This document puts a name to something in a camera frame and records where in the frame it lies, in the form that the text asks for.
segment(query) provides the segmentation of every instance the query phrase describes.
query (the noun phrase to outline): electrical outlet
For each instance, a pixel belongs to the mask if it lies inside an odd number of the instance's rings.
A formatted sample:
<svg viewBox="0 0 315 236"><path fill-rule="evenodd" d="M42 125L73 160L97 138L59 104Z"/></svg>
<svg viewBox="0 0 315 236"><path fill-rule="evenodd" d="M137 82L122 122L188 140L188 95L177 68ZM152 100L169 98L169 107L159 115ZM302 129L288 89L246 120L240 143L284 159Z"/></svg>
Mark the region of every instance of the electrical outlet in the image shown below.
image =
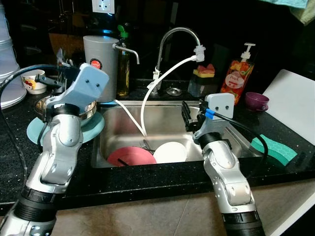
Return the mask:
<svg viewBox="0 0 315 236"><path fill-rule="evenodd" d="M115 13L115 0L92 0L92 10L98 13Z"/></svg>
<svg viewBox="0 0 315 236"><path fill-rule="evenodd" d="M231 93L215 93L207 96L209 109L223 116L233 118L234 95Z"/></svg>

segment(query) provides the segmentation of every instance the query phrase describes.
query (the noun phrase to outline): light blue plate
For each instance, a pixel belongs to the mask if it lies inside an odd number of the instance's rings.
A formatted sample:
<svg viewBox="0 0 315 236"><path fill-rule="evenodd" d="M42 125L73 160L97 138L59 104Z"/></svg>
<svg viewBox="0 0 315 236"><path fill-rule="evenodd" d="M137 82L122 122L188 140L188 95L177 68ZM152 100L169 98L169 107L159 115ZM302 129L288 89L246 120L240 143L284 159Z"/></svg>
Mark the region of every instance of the light blue plate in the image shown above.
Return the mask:
<svg viewBox="0 0 315 236"><path fill-rule="evenodd" d="M91 118L91 120L81 127L82 133L83 133L83 142L87 142L93 138L95 138L104 128L105 120L103 116L96 112L94 116ZM44 126L44 123L39 119L35 118L33 119L30 124L28 125L28 128L26 130L26 133L28 135L28 138L35 144L37 144L37 139L39 136L39 133ZM47 127L43 133L44 135L48 132L50 128Z"/></svg>

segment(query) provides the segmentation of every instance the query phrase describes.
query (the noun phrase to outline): pink plate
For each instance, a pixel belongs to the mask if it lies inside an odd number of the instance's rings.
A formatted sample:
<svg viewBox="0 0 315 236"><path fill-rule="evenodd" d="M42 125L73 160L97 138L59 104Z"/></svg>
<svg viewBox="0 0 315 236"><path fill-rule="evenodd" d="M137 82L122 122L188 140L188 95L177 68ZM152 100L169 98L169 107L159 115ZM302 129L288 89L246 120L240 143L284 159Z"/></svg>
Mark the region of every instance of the pink plate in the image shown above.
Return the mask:
<svg viewBox="0 0 315 236"><path fill-rule="evenodd" d="M107 161L115 166L156 164L153 155L140 147L122 147L112 152Z"/></svg>

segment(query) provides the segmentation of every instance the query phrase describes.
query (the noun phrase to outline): kitchen sink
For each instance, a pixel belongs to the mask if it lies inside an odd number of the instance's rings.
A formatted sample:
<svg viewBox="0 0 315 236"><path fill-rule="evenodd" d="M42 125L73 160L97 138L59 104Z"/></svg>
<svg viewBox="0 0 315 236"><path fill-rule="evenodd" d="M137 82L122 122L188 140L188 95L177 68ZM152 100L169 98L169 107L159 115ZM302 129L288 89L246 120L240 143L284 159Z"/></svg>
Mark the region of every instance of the kitchen sink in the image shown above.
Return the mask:
<svg viewBox="0 0 315 236"><path fill-rule="evenodd" d="M142 101L123 101L122 103L140 123ZM191 118L196 118L199 111L198 101L188 101L187 104ZM144 121L148 133L145 140L154 150L167 142L179 142L186 147L186 161L203 160L200 146L193 142L192 132L185 130L181 109L181 101L148 101L144 111ZM92 167L113 167L106 161L113 151L127 146L141 147L140 143L144 137L119 105L105 105L105 107L101 107L100 112L105 119L105 127L94 139ZM249 141L230 124L224 131L223 139L229 139L232 152L238 158L261 156L250 146Z"/></svg>

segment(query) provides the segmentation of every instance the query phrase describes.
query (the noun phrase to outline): speckled countertop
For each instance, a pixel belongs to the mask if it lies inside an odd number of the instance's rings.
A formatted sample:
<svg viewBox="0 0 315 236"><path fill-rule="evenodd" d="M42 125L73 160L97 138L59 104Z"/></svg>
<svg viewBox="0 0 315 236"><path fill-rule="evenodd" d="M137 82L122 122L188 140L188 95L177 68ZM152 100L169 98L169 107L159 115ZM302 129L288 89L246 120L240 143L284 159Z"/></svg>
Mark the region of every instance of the speckled countertop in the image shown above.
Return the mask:
<svg viewBox="0 0 315 236"><path fill-rule="evenodd" d="M144 94L144 89L135 89L124 100L142 100ZM35 102L46 95L27 94L21 103L4 110L5 117L23 150L29 172L39 155L39 150L27 138L26 129L35 118L33 111ZM186 92L172 99L193 100ZM170 100L170 97L163 95L151 100ZM274 158L268 157L267 162L248 179L251 186L315 177L315 146L269 114L246 110L242 102L235 107L234 119L298 153L285 167ZM240 129L239 131L248 140L253 138L247 132ZM22 168L2 121L0 141L0 215L4 215L22 188ZM93 169L90 165L92 147L93 141L81 146L77 168L65 197L59 202L60 209L212 191L202 161ZM243 174L247 175L256 163L255 158L241 158Z"/></svg>

